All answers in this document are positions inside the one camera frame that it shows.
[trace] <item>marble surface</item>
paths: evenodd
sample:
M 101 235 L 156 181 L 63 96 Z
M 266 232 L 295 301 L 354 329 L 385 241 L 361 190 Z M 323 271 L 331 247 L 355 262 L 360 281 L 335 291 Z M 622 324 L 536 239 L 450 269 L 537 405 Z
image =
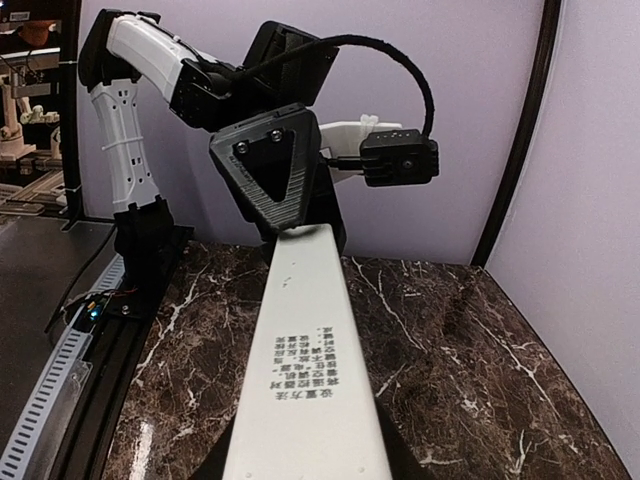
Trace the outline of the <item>marble surface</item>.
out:
M 374 394 L 442 479 L 625 479 L 582 399 L 473 267 L 344 259 Z M 191 243 L 147 340 L 105 479 L 188 478 L 235 413 L 267 269 Z
M 12 224 L 14 221 L 15 221 L 15 217 L 0 215 L 0 230 L 2 230 L 3 227 Z

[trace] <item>wire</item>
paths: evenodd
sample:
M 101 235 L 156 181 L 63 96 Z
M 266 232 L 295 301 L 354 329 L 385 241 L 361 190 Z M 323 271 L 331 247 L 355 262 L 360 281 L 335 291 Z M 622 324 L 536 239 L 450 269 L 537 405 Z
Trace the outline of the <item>wire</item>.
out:
M 53 332 L 55 332 L 55 327 L 59 324 L 60 320 L 64 323 L 65 327 L 69 326 L 71 319 L 71 312 L 76 312 L 77 308 L 82 306 L 83 304 L 89 304 L 92 301 L 97 301 L 103 297 L 109 297 L 112 295 L 112 290 L 105 290 L 104 292 L 85 292 L 81 295 L 76 296 L 73 300 L 67 303 L 62 310 L 60 310 L 56 321 L 51 326 L 51 330 L 47 332 L 47 339 L 49 340 L 49 345 L 51 348 L 55 348 L 56 340 L 53 338 Z
M 313 50 L 319 50 L 326 47 L 339 47 L 343 45 L 366 47 L 377 50 L 378 52 L 382 52 L 402 65 L 411 74 L 413 79 L 418 84 L 418 87 L 420 87 L 420 92 L 422 93 L 422 99 L 424 101 L 425 107 L 422 134 L 428 137 L 431 134 L 431 130 L 433 129 L 433 117 L 435 113 L 433 94 L 431 93 L 429 83 L 427 82 L 424 74 L 420 71 L 418 66 L 413 63 L 407 55 L 402 53 L 393 45 L 376 38 L 365 37 L 362 35 L 337 35 L 334 37 L 327 37 L 309 42 L 305 45 L 302 45 L 301 47 L 281 53 L 280 55 L 276 55 L 266 62 L 256 65 L 255 67 L 249 68 L 247 70 L 232 71 L 216 63 L 207 61 L 201 63 L 204 63 L 204 66 L 206 66 L 208 70 L 214 73 L 218 73 L 228 80 L 241 81 L 246 78 L 255 77 L 264 70 L 267 70 L 276 65 L 281 65 L 296 58 L 302 57 L 303 55 Z
M 89 268 L 91 264 L 95 261 L 95 259 L 98 258 L 98 255 L 100 255 L 102 250 L 104 250 L 104 247 L 107 246 L 107 243 L 109 243 L 109 240 L 111 239 L 111 236 L 115 231 L 116 231 L 116 226 L 114 224 L 109 230 L 109 232 L 107 233 L 107 236 L 104 238 L 102 243 L 98 246 L 96 251 L 93 252 L 93 254 L 87 259 L 86 262 L 84 262 L 84 265 L 80 267 L 80 270 L 78 270 L 75 276 L 71 279 L 71 281 L 69 282 L 69 285 L 67 285 L 67 288 L 65 289 L 64 293 L 60 297 L 60 301 L 58 302 L 58 305 L 56 305 L 55 310 L 51 314 L 51 318 L 49 319 L 47 326 L 44 328 L 44 333 L 49 333 L 49 331 L 55 326 L 55 324 L 61 318 L 61 314 L 65 312 L 64 305 L 69 297 L 69 294 L 71 293 L 71 290 L 73 290 L 73 287 L 76 286 L 76 283 L 78 283 L 78 280 L 80 280 L 80 277 L 82 277 L 82 274 L 87 270 L 87 268 Z
M 2 60 L 5 63 L 5 65 L 11 69 L 13 73 L 18 75 L 19 77 L 22 77 L 22 79 L 26 81 L 24 74 L 20 70 L 18 70 L 16 67 L 11 65 L 9 61 L 6 58 L 4 58 L 2 55 L 0 55 L 0 60 Z
M 26 58 L 24 59 L 24 66 L 25 66 L 25 67 L 27 67 L 27 70 L 29 70 L 29 72 L 31 72 L 31 73 L 33 73 L 33 74 L 35 75 L 35 73 L 36 73 L 36 72 L 34 72 L 34 71 L 31 69 L 31 66 L 29 65 L 29 57 L 31 56 L 31 53 L 32 53 L 32 52 L 33 52 L 33 50 L 29 50 L 29 51 L 27 52 L 27 56 L 26 56 Z

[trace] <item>triangular black bracket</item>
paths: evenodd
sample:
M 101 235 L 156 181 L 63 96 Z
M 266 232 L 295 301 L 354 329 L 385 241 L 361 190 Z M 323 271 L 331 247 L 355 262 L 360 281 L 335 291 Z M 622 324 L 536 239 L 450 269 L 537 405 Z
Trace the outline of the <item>triangular black bracket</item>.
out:
M 275 201 L 242 162 L 251 144 L 293 133 L 291 172 L 286 194 Z M 211 139 L 209 153 L 234 196 L 252 210 L 259 226 L 280 233 L 304 224 L 320 158 L 320 128 L 315 114 L 296 103 L 223 128 Z

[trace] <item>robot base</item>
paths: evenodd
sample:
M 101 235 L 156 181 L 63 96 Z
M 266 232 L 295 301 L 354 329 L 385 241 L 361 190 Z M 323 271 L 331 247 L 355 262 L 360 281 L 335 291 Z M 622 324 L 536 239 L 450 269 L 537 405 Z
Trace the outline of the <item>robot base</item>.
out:
M 0 142 L 0 160 L 3 162 L 15 162 L 35 151 L 35 145 L 24 144 L 24 137 Z

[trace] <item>black metal track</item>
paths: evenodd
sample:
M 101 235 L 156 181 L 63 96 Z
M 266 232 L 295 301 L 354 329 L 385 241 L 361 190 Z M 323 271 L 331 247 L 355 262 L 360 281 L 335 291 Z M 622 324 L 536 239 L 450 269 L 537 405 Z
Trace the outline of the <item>black metal track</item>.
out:
M 518 180 L 520 179 L 520 174 L 522 173 L 522 168 L 527 153 L 529 152 L 529 146 L 531 145 L 533 131 L 540 114 L 542 97 L 547 86 L 553 49 L 560 22 L 561 8 L 562 0 L 545 1 L 540 33 L 538 35 L 538 47 L 533 61 L 527 95 L 524 100 L 524 106 L 522 107 L 522 114 L 520 115 L 520 123 L 518 124 L 518 129 L 513 139 L 507 166 L 504 170 L 491 212 L 489 213 L 489 218 L 487 219 L 473 259 L 471 260 L 472 265 L 484 267 L 487 260 L 489 260 L 489 255 L 491 255 L 491 251 L 498 239 L 509 206 L 511 205 L 513 194 L 518 185 Z
M 165 285 L 141 304 L 146 307 L 140 317 L 128 318 L 105 310 L 84 356 L 93 368 L 58 450 L 50 480 L 98 480 L 102 476 L 136 364 L 192 232 L 191 228 L 175 227 L 166 248 Z

